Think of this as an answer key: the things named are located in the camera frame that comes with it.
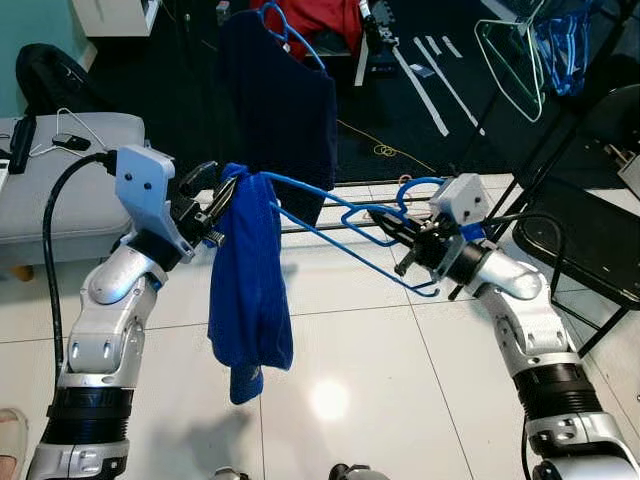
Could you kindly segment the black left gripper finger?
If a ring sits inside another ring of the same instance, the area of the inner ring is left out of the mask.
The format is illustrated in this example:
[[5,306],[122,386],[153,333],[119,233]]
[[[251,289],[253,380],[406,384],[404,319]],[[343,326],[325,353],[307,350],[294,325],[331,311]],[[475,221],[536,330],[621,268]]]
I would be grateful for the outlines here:
[[214,189],[219,184],[219,164],[206,161],[180,179],[180,193],[183,196],[198,196],[205,189]]
[[214,195],[212,195],[212,201],[205,209],[206,216],[223,216],[225,211],[229,209],[232,204],[234,196],[236,196],[237,184],[239,179],[237,177],[229,177],[221,180],[218,187],[215,188]]

